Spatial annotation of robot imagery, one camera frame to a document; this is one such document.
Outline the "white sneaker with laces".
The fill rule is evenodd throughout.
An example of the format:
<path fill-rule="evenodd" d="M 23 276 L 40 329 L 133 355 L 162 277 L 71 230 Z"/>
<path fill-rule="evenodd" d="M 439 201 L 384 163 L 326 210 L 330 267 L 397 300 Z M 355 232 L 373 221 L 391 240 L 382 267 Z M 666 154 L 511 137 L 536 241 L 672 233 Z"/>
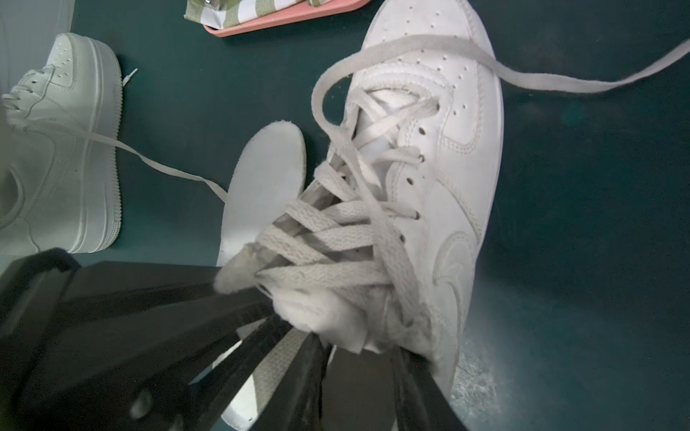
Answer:
<path fill-rule="evenodd" d="M 122 222 L 116 152 L 123 86 L 113 50 L 59 34 L 1 105 L 1 252 L 109 248 Z"/>

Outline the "white insole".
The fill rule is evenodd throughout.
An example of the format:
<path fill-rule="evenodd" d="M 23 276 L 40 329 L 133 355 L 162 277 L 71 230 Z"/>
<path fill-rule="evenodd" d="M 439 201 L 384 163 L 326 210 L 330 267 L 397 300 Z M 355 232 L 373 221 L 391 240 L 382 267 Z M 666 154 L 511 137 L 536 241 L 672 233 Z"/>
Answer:
<path fill-rule="evenodd" d="M 235 167 L 220 232 L 217 265 L 225 266 L 263 228 L 299 197 L 305 182 L 305 142 L 300 129 L 276 121 L 257 132 Z M 291 330 L 244 383 L 221 418 L 232 429 L 248 430 L 256 422 L 305 340 Z"/>

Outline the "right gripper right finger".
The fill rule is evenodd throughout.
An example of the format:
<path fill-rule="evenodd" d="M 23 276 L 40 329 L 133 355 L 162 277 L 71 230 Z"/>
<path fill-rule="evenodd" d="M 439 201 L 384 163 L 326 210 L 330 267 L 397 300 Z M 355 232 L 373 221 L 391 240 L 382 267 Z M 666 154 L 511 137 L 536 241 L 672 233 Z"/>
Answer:
<path fill-rule="evenodd" d="M 429 371 L 429 362 L 403 348 L 392 351 L 396 423 L 400 431 L 467 431 Z"/>

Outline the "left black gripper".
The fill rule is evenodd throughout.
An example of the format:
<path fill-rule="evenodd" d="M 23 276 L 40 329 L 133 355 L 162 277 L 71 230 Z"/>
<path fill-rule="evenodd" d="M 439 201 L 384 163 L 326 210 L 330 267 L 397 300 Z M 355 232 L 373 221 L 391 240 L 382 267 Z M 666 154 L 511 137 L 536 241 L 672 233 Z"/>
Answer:
<path fill-rule="evenodd" d="M 11 263 L 1 276 L 1 429 L 211 429 L 289 332 L 259 291 L 217 295 L 218 272 L 80 268 L 61 249 Z"/>

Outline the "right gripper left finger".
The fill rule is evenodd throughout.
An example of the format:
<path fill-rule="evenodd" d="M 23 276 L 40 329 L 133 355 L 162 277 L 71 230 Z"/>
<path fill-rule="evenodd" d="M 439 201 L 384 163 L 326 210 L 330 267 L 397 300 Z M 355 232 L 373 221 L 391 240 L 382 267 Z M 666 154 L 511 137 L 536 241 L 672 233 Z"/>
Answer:
<path fill-rule="evenodd" d="M 322 430 L 322 382 L 332 347 L 307 336 L 251 430 Z"/>

